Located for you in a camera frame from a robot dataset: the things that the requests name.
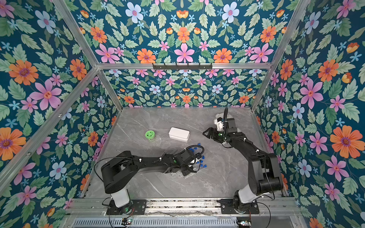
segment pink flower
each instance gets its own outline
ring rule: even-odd
[[[169,77],[169,79],[166,79],[166,84],[171,86],[171,85],[175,85],[175,80],[171,78],[171,76]]]
[[[199,0],[201,3],[204,2],[205,5],[208,5],[209,4],[209,0]]]
[[[37,101],[32,101],[32,99],[30,97],[27,98],[27,100],[22,100],[20,101],[23,104],[22,109],[26,110],[28,109],[28,111],[30,113],[33,112],[33,109],[38,109],[38,107],[35,105],[37,103]]]
[[[231,74],[234,74],[234,69],[224,69],[223,74],[229,77]]]
[[[337,12],[339,12],[337,19],[339,19],[341,16],[344,18],[347,17],[349,14],[349,9],[353,9],[356,6],[356,3],[354,3],[353,0],[343,0],[342,3],[343,5],[337,8]]]
[[[87,103],[87,101],[81,102],[81,105],[82,105],[81,109],[82,109],[84,112],[87,112],[87,111],[89,111],[89,110],[90,110],[90,108],[89,108],[90,104],[88,104],[88,103]]]
[[[285,97],[285,93],[288,91],[288,88],[286,88],[287,83],[284,84],[281,82],[280,87],[277,89],[279,91],[279,96]]]
[[[120,49],[120,47],[118,48],[114,48],[114,54],[118,54],[119,57],[124,56],[124,50]]]
[[[273,49],[269,49],[269,43],[266,43],[262,46],[262,49],[259,47],[255,47],[254,51],[256,53],[256,55],[252,55],[250,57],[250,60],[256,60],[255,62],[261,62],[261,60],[263,62],[267,62],[269,60],[269,58],[266,55],[271,54],[274,50]]]
[[[217,72],[219,69],[211,69],[210,71],[205,72],[205,75],[209,75],[209,78],[212,78],[213,76],[217,76]]]
[[[305,104],[308,101],[308,107],[310,109],[313,108],[314,106],[314,100],[316,101],[322,101],[323,100],[323,96],[321,93],[316,93],[317,91],[319,91],[322,88],[323,82],[317,82],[314,87],[313,87],[313,80],[309,79],[308,83],[307,83],[307,87],[308,88],[301,88],[300,92],[305,95],[300,103],[301,104]]]
[[[233,83],[233,84],[238,84],[239,83],[239,81],[240,81],[240,79],[238,78],[238,76],[237,77],[233,77],[232,78],[232,81],[231,81],[231,83]]]
[[[43,152],[43,149],[49,149],[49,140],[51,140],[51,137],[47,136],[45,138],[45,140],[43,141],[42,145],[40,145],[40,147],[37,148],[37,154],[41,154]]]
[[[193,58],[191,57],[192,54],[194,54],[194,50],[190,49],[188,50],[188,45],[186,43],[183,43],[181,45],[181,51],[180,50],[174,50],[175,54],[179,55],[179,57],[177,57],[176,61],[177,62],[182,62],[184,61],[184,63],[186,63],[186,61],[188,62],[192,62]]]
[[[324,191],[324,193],[326,193],[327,195],[329,195],[330,196],[330,199],[332,201],[334,199],[340,200],[340,197],[338,196],[338,194],[340,193],[340,190],[338,190],[337,188],[334,188],[333,183],[330,183],[330,185],[324,184],[324,186],[327,188]]]
[[[310,135],[309,138],[312,140],[313,143],[310,144],[311,148],[316,148],[317,154],[320,154],[321,149],[324,151],[328,151],[327,146],[324,145],[327,142],[327,137],[320,137],[319,132],[317,131],[315,134],[316,137]]]
[[[11,5],[7,5],[6,0],[0,0],[0,16],[6,17],[8,15],[14,18],[14,15],[10,11],[14,11],[14,8]]]
[[[65,135],[57,135],[57,140],[55,143],[58,143],[58,146],[61,147],[62,144],[66,145],[66,140],[68,139],[68,137],[66,137]]]
[[[49,78],[52,82],[53,82],[53,85],[57,85],[57,86],[61,86],[60,83],[64,82],[60,79],[60,75],[55,75],[55,74],[52,74],[52,78]]]
[[[280,101],[280,103],[278,105],[279,106],[277,108],[280,110],[280,112],[282,112],[285,109],[285,107],[284,107],[285,103]]]
[[[133,84],[136,84],[136,85],[139,85],[141,83],[139,78],[135,78],[135,77],[132,78],[132,82],[133,82]]]
[[[301,86],[307,85],[307,81],[309,80],[308,74],[301,75],[301,80],[299,82],[301,83]]]
[[[303,139],[304,138],[304,134],[300,134],[299,132],[297,133],[297,136],[295,136],[295,139],[297,140],[296,144],[299,144],[300,146],[303,146],[303,143],[306,143],[306,140]]]
[[[97,76],[95,76],[91,82],[92,87],[95,87],[95,85],[98,85],[99,83],[97,82],[99,80],[99,78]]]
[[[109,63],[115,63],[114,60],[120,60],[120,58],[116,55],[113,55],[114,54],[114,48],[110,47],[107,48],[103,45],[103,44],[99,44],[99,49],[95,50],[95,52],[98,54],[98,55],[102,55],[103,57],[101,58],[101,61],[102,62],[108,62]]]
[[[278,79],[278,77],[279,77],[279,73],[277,73],[277,74],[273,74],[272,76],[271,76],[271,85],[273,85],[274,87],[276,86],[276,83],[278,83],[279,82],[279,79]]]
[[[60,95],[62,90],[60,88],[53,88],[51,80],[47,79],[44,87],[41,83],[36,82],[35,87],[40,91],[32,92],[29,97],[34,100],[42,100],[39,104],[41,110],[48,108],[48,103],[52,108],[57,108],[61,104],[61,100],[56,97]]]
[[[245,50],[245,55],[251,56],[251,54],[255,53],[254,48],[253,47],[248,47],[248,49]]]
[[[33,169],[35,166],[35,163],[32,162],[32,163],[29,163],[27,164],[26,166],[24,166],[18,173],[18,175],[16,175],[15,179],[14,179],[14,184],[15,185],[18,185],[23,177],[24,178],[31,178],[32,177],[32,172],[31,171],[28,171],[30,169]]]
[[[161,41],[160,48],[161,51],[167,51],[167,49],[169,49],[170,46],[167,45],[167,42],[164,43],[163,41]]]
[[[209,47],[209,44],[207,44],[206,41],[204,41],[204,43],[200,42],[199,48],[201,49],[201,51],[208,50],[208,47]]]
[[[338,111],[338,108],[340,108],[340,109],[345,108],[345,106],[343,105],[343,103],[345,102],[345,100],[346,100],[345,98],[340,99],[340,96],[337,95],[336,96],[336,99],[331,99],[330,100],[331,103],[332,103],[330,105],[330,108],[334,108],[336,112]]]
[[[200,77],[200,79],[196,80],[198,82],[198,85],[202,86],[204,84],[206,84],[205,82],[205,78],[203,79],[202,77]]]
[[[137,75],[141,75],[141,77],[142,78],[144,78],[145,77],[145,75],[148,75],[148,72],[147,72],[147,70],[141,70],[141,69],[137,69],[136,70],[137,71]]]
[[[27,185],[24,189],[24,192],[18,193],[18,206],[24,202],[25,205],[28,205],[30,202],[30,199],[33,199],[37,196],[36,193],[34,193],[37,190],[37,187],[30,188],[29,185]]]
[[[88,94],[89,90],[90,89],[86,87],[85,90],[81,93],[81,97],[84,97],[84,96],[88,97],[89,96],[89,94]]]
[[[346,170],[342,169],[342,168],[345,168],[345,166],[346,166],[345,161],[340,161],[337,163],[337,158],[334,155],[332,155],[331,161],[332,162],[330,162],[329,160],[325,161],[326,165],[331,167],[327,170],[327,173],[329,175],[335,174],[335,178],[338,181],[341,181],[341,175],[344,177],[349,177],[348,172]]]
[[[155,0],[155,4],[158,5],[160,2],[165,2],[165,0]]]
[[[152,70],[154,72],[153,76],[162,78],[162,75],[166,75],[166,72],[164,70]]]

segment marble surface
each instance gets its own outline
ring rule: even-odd
[[[232,197],[236,190],[247,185],[247,161],[236,149],[224,148],[202,135],[203,131],[214,127],[215,115],[223,111],[224,108],[124,109],[102,158],[116,156],[125,150],[138,156],[161,156],[163,152],[180,152],[184,147],[201,143],[205,148],[203,164],[207,165],[206,168],[200,168],[188,178],[163,173],[137,174],[127,184],[130,197]],[[255,129],[251,111],[230,108],[228,113],[248,139],[263,149],[264,141]],[[170,139],[171,127],[190,131],[188,142]],[[153,142],[145,138],[147,130],[155,131]],[[98,173],[106,162],[100,162]],[[101,180],[93,177],[85,197],[108,196]]]

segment cable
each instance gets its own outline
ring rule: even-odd
[[[268,228],[269,227],[269,225],[270,225],[270,221],[271,221],[271,212],[270,212],[270,209],[269,209],[269,207],[266,205],[266,204],[264,204],[267,208],[268,208],[268,210],[269,210],[269,213],[270,213],[270,217],[269,217],[269,223],[268,223],[268,225],[265,227],[265,228]]]

